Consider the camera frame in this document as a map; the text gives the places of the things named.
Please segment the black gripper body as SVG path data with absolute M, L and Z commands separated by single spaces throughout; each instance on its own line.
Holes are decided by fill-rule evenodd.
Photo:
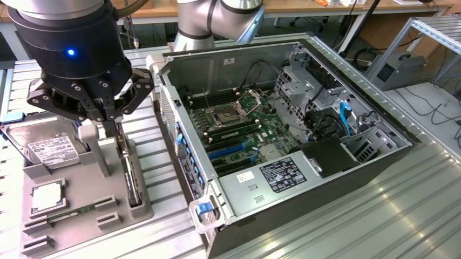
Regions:
M 123 54 L 112 5 L 79 18 L 44 20 L 8 8 L 29 52 L 41 68 L 41 80 L 51 86 L 76 81 L 95 87 L 100 81 L 122 87 L 131 75 Z

